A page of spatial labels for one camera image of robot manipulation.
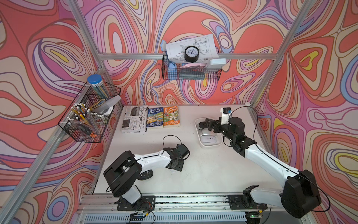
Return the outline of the dark grey upside-down mouse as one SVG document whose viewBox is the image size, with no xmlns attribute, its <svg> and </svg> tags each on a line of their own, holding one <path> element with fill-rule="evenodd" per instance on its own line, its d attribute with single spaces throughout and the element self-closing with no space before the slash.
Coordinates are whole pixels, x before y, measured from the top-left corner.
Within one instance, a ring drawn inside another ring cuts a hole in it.
<svg viewBox="0 0 358 224">
<path fill-rule="evenodd" d="M 200 122 L 198 125 L 199 125 L 199 129 L 204 129 L 204 128 L 208 127 L 208 125 L 205 121 Z"/>
</svg>

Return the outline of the white upside-down mouse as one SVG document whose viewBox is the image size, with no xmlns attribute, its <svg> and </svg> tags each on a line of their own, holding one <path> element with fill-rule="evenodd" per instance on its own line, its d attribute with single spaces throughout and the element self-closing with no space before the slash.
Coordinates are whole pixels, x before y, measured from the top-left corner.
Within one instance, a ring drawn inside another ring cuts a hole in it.
<svg viewBox="0 0 358 224">
<path fill-rule="evenodd" d="M 217 144 L 217 138 L 215 136 L 201 136 L 200 142 L 204 146 L 212 146 Z"/>
</svg>

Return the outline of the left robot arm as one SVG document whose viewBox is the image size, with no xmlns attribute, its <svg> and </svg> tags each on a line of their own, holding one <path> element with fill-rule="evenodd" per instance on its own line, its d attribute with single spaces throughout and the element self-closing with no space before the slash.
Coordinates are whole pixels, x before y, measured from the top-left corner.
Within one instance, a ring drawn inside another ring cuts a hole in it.
<svg viewBox="0 0 358 224">
<path fill-rule="evenodd" d="M 165 147 L 156 153 L 146 155 L 135 155 L 129 150 L 125 151 L 103 172 L 108 184 L 106 192 L 135 204 L 142 198 L 142 193 L 135 186 L 135 182 L 142 178 L 141 175 L 149 171 L 149 176 L 152 176 L 153 171 L 158 168 L 181 172 L 189 156 L 190 151 L 184 144 L 178 144 L 174 148 Z"/>
</svg>

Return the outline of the black round mouse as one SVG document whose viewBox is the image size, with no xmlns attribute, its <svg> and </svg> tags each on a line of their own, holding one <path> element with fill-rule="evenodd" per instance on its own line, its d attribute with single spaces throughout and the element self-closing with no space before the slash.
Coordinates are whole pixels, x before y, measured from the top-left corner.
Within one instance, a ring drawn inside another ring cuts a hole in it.
<svg viewBox="0 0 358 224">
<path fill-rule="evenodd" d="M 144 171 L 143 173 L 141 173 L 137 179 L 139 181 L 144 181 L 144 180 L 148 180 L 152 177 L 153 177 L 153 170 L 150 169 L 150 170 L 147 170 L 147 171 Z"/>
</svg>

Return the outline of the silver wireless mouse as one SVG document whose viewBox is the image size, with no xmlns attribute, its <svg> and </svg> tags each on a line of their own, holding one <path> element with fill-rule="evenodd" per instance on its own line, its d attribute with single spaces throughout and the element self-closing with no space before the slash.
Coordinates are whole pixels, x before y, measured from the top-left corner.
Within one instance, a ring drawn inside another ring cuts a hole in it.
<svg viewBox="0 0 358 224">
<path fill-rule="evenodd" d="M 199 136 L 216 136 L 217 134 L 213 131 L 209 131 L 208 128 L 203 128 L 198 130 Z"/>
</svg>

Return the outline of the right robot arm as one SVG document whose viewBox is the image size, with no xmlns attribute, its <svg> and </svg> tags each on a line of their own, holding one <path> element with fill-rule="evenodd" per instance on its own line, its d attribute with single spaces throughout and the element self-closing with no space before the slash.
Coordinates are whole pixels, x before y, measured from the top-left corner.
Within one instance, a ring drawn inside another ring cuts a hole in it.
<svg viewBox="0 0 358 224">
<path fill-rule="evenodd" d="M 284 208 L 295 218 L 302 218 L 321 204 L 315 176 L 308 170 L 300 171 L 267 153 L 245 135 L 241 118 L 233 117 L 226 123 L 207 118 L 205 122 L 208 130 L 221 133 L 235 152 L 260 166 L 281 186 L 279 189 L 265 189 L 259 185 L 247 187 L 242 192 L 247 207 L 269 204 Z"/>
</svg>

